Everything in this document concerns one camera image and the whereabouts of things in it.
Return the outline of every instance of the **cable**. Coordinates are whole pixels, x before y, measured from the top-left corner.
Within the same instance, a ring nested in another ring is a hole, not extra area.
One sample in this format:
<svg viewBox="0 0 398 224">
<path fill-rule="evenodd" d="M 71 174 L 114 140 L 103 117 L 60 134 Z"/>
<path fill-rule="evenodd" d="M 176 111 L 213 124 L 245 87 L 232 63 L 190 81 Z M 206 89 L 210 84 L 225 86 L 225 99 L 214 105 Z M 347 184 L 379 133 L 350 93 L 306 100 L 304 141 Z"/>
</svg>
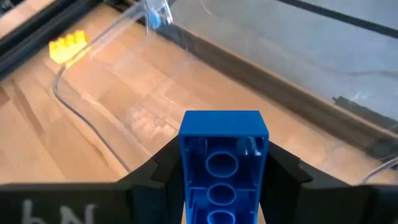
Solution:
<svg viewBox="0 0 398 224">
<path fill-rule="evenodd" d="M 398 156 L 394 159 L 391 159 L 388 162 L 385 162 L 383 165 L 379 166 L 378 168 L 374 169 L 372 172 L 370 172 L 362 181 L 363 184 L 366 184 L 370 178 L 375 176 L 376 174 L 386 170 L 390 169 L 393 166 L 398 165 Z"/>
</svg>

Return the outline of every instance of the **clear plastic enclosure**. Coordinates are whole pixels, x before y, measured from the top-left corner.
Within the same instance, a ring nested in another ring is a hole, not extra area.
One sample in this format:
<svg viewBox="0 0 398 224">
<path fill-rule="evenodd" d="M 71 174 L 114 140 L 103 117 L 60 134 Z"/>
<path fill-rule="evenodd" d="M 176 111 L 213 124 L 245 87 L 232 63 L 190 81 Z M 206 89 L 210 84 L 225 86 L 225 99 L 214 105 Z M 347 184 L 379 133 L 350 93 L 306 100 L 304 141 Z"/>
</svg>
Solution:
<svg viewBox="0 0 398 224">
<path fill-rule="evenodd" d="M 92 39 L 81 51 L 84 55 L 76 56 L 79 60 L 62 67 L 54 82 L 55 95 L 96 132 L 129 171 L 177 135 L 186 110 L 259 110 L 269 128 L 270 140 L 305 162 L 349 184 L 362 183 L 371 172 L 377 175 L 369 182 L 397 183 L 394 169 L 376 172 L 382 165 L 380 161 L 215 70 L 184 46 L 163 38 L 157 30 L 170 29 L 172 35 L 183 36 L 174 27 L 178 25 L 201 34 L 245 60 L 280 73 L 282 78 L 283 74 L 291 74 L 290 81 L 316 94 L 318 90 L 312 89 L 315 86 L 325 93 L 330 90 L 327 94 L 334 95 L 335 90 L 344 92 L 341 95 L 356 97 L 357 103 L 366 99 L 376 105 L 380 98 L 396 102 L 396 86 L 383 87 L 384 83 L 392 85 L 389 79 L 394 77 L 388 72 L 377 72 L 378 68 L 372 67 L 367 72 L 354 67 L 342 68 L 342 72 L 264 36 L 259 39 L 261 35 L 254 32 L 260 26 L 256 24 L 259 18 L 240 19 L 255 13 L 255 4 L 249 4 L 254 11 L 240 11 L 238 16 L 234 9 L 228 9 L 245 4 L 207 0 L 177 1 L 170 6 L 164 1 L 136 3 Z M 285 38 L 288 42 L 294 37 Z M 318 75 L 308 77 L 309 73 Z M 343 77 L 348 84 L 325 77 Z M 371 82 L 374 87 L 364 92 L 361 82 Z M 320 87 L 317 83 L 328 85 Z M 382 114 L 395 116 L 397 107 Z"/>
</svg>

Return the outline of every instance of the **wooden table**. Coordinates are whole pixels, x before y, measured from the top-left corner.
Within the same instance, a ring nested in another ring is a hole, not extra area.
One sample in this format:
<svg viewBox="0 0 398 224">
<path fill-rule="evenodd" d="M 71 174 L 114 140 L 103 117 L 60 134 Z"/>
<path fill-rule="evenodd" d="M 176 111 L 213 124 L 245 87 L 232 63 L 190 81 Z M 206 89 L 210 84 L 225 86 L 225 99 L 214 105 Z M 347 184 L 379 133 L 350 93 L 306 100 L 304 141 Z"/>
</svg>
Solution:
<svg viewBox="0 0 398 224">
<path fill-rule="evenodd" d="M 10 17 L 32 15 L 47 4 L 36 1 L 26 0 L 5 15 L 0 27 Z M 119 15 L 100 5 L 65 33 L 83 29 L 94 37 Z M 111 119 L 129 128 L 144 146 L 142 151 L 121 147 L 115 149 L 115 156 L 54 97 L 52 82 L 60 66 L 43 49 L 1 82 L 1 183 L 118 180 L 177 134 L 185 110 L 260 110 L 271 141 L 350 184 L 360 183 L 380 165 L 153 33 L 145 47 L 137 47 L 144 36 L 141 25 L 130 25 L 93 59 L 81 59 L 65 75 Z M 394 178 L 388 170 L 373 181 L 393 182 Z"/>
</svg>

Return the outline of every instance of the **blue lego brick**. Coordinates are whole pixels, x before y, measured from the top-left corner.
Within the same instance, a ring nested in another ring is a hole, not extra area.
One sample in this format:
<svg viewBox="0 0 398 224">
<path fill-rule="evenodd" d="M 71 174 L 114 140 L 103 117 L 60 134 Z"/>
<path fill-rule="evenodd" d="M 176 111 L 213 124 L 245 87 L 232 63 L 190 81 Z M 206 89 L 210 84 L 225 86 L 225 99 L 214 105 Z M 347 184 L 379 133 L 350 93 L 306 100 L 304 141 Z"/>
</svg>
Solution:
<svg viewBox="0 0 398 224">
<path fill-rule="evenodd" d="M 187 111 L 180 132 L 188 224 L 254 224 L 269 133 L 258 111 Z"/>
</svg>

